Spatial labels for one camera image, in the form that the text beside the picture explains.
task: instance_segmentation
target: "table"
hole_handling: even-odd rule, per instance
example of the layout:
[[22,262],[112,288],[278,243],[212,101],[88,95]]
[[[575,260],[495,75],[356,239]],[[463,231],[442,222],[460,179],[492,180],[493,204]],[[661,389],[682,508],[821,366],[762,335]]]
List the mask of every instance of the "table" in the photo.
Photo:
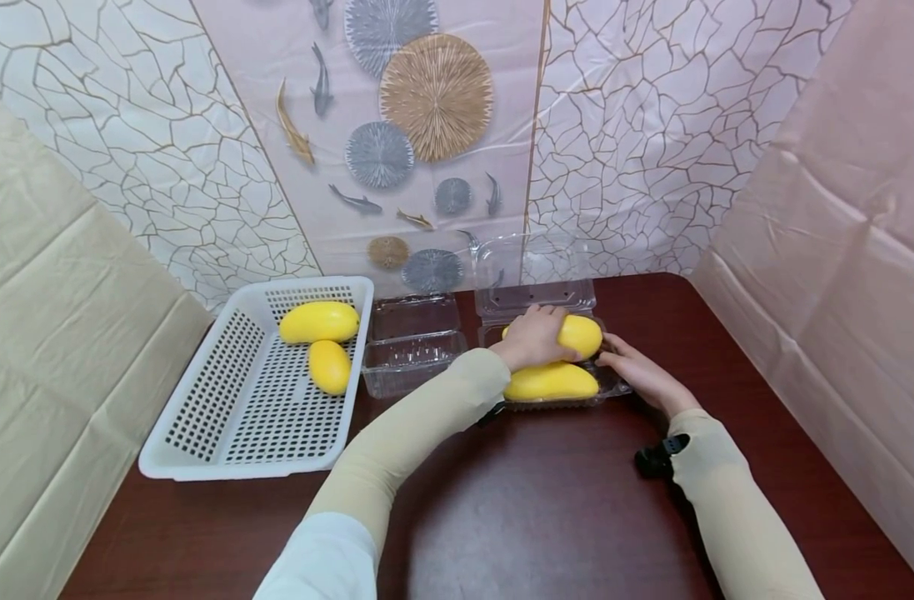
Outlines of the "table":
[[[827,598],[914,598],[910,568],[689,282],[596,291],[607,328],[727,425]],[[475,346],[473,296],[458,303]],[[722,598],[682,494],[635,473],[665,426],[638,403],[505,414],[445,442],[399,493],[380,598]],[[386,406],[361,392],[351,435]],[[134,466],[61,598],[250,598],[325,476],[152,481]]]

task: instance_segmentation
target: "mango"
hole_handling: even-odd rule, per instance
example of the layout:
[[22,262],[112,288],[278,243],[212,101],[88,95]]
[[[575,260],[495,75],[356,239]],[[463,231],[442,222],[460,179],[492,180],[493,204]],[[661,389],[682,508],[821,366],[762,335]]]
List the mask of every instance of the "mango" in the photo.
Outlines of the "mango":
[[280,321],[280,339],[286,343],[346,342],[358,330],[360,315],[343,302],[300,304]]
[[307,352],[310,378],[319,389],[332,396],[347,393],[350,385],[350,357],[337,342],[320,340],[310,345]]
[[600,384],[589,372],[569,362],[552,362],[513,373],[503,397],[516,403],[533,403],[593,398],[599,392]]
[[[506,338],[509,327],[503,328]],[[579,360],[587,360],[597,353],[603,343],[603,331],[593,318],[581,315],[566,315],[563,327],[557,336],[560,346],[572,348],[579,353]]]

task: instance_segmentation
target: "tan circle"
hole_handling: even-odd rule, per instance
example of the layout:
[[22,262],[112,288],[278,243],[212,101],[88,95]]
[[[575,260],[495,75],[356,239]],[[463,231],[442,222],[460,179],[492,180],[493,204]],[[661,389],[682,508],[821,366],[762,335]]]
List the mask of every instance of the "tan circle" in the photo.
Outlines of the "tan circle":
[[410,258],[410,247],[394,235],[375,237],[367,245],[367,256],[370,262],[381,269],[395,271]]
[[490,68],[448,33],[419,37],[383,70],[380,110],[410,138],[418,160],[456,157],[480,139],[493,110]]

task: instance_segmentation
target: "fish illustration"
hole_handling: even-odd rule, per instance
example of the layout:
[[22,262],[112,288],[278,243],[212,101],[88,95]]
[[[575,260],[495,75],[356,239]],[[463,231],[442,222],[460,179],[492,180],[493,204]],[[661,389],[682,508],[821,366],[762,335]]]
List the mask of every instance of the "fish illustration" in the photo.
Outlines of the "fish illustration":
[[345,203],[350,204],[351,207],[356,208],[364,215],[378,215],[381,214],[383,208],[380,204],[375,204],[367,200],[367,196],[363,197],[349,197],[347,194],[342,193],[337,189],[337,186],[330,184],[330,191],[337,195],[338,198],[341,198]]
[[467,236],[467,245],[470,247],[470,258],[476,259],[477,253],[480,252],[480,240],[477,240],[476,235],[465,229],[457,229],[457,231]]
[[320,74],[317,76],[317,88],[310,88],[313,95],[313,110],[316,110],[317,116],[323,119],[330,103],[334,97],[330,95],[330,72],[327,71],[327,65],[323,62],[323,54],[316,42],[313,43],[313,54],[317,55],[317,62],[320,63]]
[[313,16],[317,19],[317,25],[320,31],[327,31],[330,26],[330,7],[334,0],[310,0],[310,6],[313,7]]
[[411,223],[413,223],[413,225],[418,225],[421,228],[433,229],[433,223],[431,223],[430,221],[427,221],[423,215],[414,217],[413,215],[406,214],[403,210],[400,210],[400,208],[398,208],[397,209],[397,218],[410,221]]
[[490,286],[490,289],[495,290],[498,287],[500,287],[501,285],[503,285],[503,270],[502,269],[500,270],[500,273],[497,274],[497,280],[493,283],[493,285]]
[[495,217],[500,211],[500,204],[503,203],[503,196],[500,192],[500,183],[497,183],[496,179],[493,178],[493,175],[487,173],[487,177],[490,178],[490,183],[493,184],[493,191],[490,191],[490,200],[487,201],[487,214],[491,217]]
[[284,89],[287,86],[287,78],[280,82],[280,91],[277,93],[277,118],[280,119],[282,131],[287,135],[287,144],[290,144],[292,150],[297,156],[302,158],[306,164],[313,165],[313,152],[310,150],[310,138],[306,135],[300,135],[297,128],[293,126],[290,115],[287,114],[287,107],[284,103]]

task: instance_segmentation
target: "hand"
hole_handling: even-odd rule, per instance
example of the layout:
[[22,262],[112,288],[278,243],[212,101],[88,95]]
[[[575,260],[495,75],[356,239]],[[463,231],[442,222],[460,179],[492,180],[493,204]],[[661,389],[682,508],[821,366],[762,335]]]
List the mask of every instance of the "hand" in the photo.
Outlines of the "hand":
[[700,407],[690,390],[640,350],[612,333],[604,333],[603,340],[613,352],[603,352],[597,359],[597,366],[613,368],[642,399],[647,400],[647,404],[663,411],[667,418]]
[[503,341],[490,349],[507,363],[511,373],[558,360],[579,360],[577,350],[557,342],[566,315],[567,310],[562,306],[533,304],[525,315],[511,323]]

